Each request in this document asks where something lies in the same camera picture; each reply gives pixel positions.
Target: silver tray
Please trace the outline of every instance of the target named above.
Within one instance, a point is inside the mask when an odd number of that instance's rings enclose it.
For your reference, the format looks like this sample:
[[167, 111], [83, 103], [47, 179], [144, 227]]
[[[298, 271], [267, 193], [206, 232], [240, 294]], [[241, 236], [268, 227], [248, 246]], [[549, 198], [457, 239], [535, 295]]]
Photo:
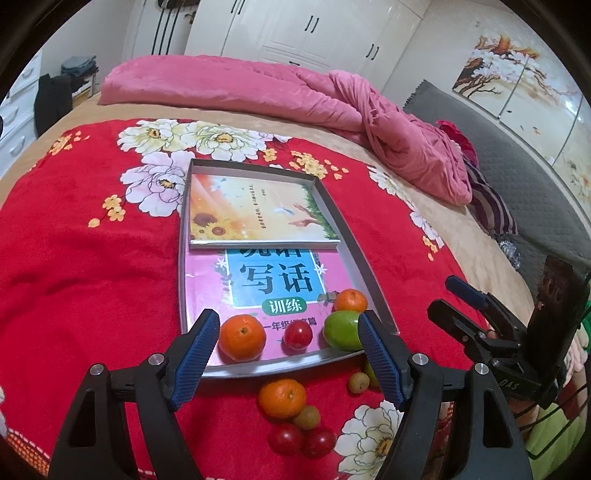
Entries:
[[[343, 265], [345, 266], [345, 270], [353, 288], [364, 293], [368, 299], [368, 308], [376, 311], [378, 317], [387, 327], [388, 331], [393, 335], [398, 334], [398, 328], [394, 322], [394, 318], [384, 300], [384, 295], [375, 279], [371, 267], [320, 179], [290, 170], [216, 160], [193, 160], [189, 168], [189, 173], [187, 174], [185, 198], [181, 214], [178, 252], [178, 303], [182, 333], [186, 333], [192, 327], [196, 320], [196, 316], [199, 315], [202, 309], [208, 308], [208, 305], [206, 304], [202, 305], [202, 307], [198, 306], [193, 318], [191, 318], [187, 309], [189, 304], [189, 302], [187, 302], [187, 296], [191, 295], [191, 293], [186, 291], [186, 259], [188, 255], [191, 255], [194, 252], [194, 250], [189, 249], [189, 214], [187, 212], [189, 210], [189, 193], [191, 191], [190, 179], [191, 175], [194, 173], [238, 177], [248, 176], [249, 178], [254, 179], [300, 183], [310, 187], [321, 213], [341, 239], [341, 242], [336, 249]], [[239, 378], [280, 374], [351, 358], [361, 353], [363, 352], [342, 352], [326, 347], [313, 352], [290, 355], [272, 360], [253, 361], [240, 364], [210, 365], [206, 367], [204, 377]]]

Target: book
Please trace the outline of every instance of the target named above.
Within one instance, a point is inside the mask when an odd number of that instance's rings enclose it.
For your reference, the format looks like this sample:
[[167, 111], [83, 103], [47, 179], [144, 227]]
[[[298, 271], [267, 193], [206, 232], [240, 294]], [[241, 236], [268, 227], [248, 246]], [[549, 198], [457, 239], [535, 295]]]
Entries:
[[[354, 285], [336, 250], [187, 250], [184, 321], [188, 331], [203, 309], [215, 310], [222, 323], [233, 315], [253, 315], [267, 332], [259, 361], [273, 361], [293, 354], [281, 339], [290, 322], [305, 320], [314, 338], [302, 353], [314, 353], [329, 347], [322, 335], [333, 311], [329, 298], [346, 288]], [[226, 363], [216, 348], [208, 365]]]
[[306, 185], [193, 173], [191, 248], [334, 248], [339, 238]]

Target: pink comforter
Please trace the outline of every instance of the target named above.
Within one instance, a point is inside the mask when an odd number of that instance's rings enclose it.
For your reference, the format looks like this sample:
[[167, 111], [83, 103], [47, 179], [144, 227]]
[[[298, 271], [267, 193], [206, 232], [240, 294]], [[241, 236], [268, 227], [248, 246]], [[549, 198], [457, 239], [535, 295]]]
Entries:
[[325, 127], [360, 145], [399, 176], [445, 202], [472, 190], [447, 135], [396, 105], [358, 75], [225, 57], [149, 56], [107, 76], [100, 99], [254, 113]]

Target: blue gripper pad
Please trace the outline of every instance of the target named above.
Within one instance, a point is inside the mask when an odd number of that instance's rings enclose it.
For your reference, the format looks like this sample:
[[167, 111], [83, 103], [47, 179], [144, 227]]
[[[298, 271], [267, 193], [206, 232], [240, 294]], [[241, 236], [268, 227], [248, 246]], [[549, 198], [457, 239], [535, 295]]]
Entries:
[[464, 282], [461, 278], [451, 275], [445, 280], [445, 287], [456, 297], [466, 302], [475, 310], [483, 311], [488, 307], [486, 296], [479, 290]]
[[170, 403], [174, 411], [195, 395], [209, 357], [220, 334], [220, 317], [213, 310], [204, 310], [197, 322], [185, 335], [194, 336], [174, 376], [174, 392]]
[[[400, 337], [386, 332], [374, 312], [365, 312], [359, 315], [357, 328], [363, 350], [365, 350], [365, 355], [385, 399], [393, 403], [397, 409], [403, 411], [410, 399], [412, 390], [412, 379], [410, 379], [408, 373], [407, 362], [410, 354], [409, 350]], [[391, 348], [388, 348], [384, 342], [390, 343]], [[399, 346], [401, 348], [396, 354], [396, 361], [394, 361], [391, 353]], [[403, 362], [401, 365], [405, 367], [405, 373], [401, 371], [397, 362]]]

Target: cherry tomato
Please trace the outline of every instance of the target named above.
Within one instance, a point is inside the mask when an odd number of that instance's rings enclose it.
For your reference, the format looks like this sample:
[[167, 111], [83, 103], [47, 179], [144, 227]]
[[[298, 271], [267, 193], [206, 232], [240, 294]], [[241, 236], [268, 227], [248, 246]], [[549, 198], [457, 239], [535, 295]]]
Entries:
[[316, 427], [304, 436], [302, 453], [308, 458], [321, 458], [335, 448], [336, 435], [327, 427]]
[[267, 438], [271, 449], [279, 455], [293, 455], [304, 443], [304, 434], [292, 423], [273, 425]]
[[304, 350], [312, 342], [312, 328], [305, 320], [295, 320], [285, 329], [283, 341], [295, 351]]

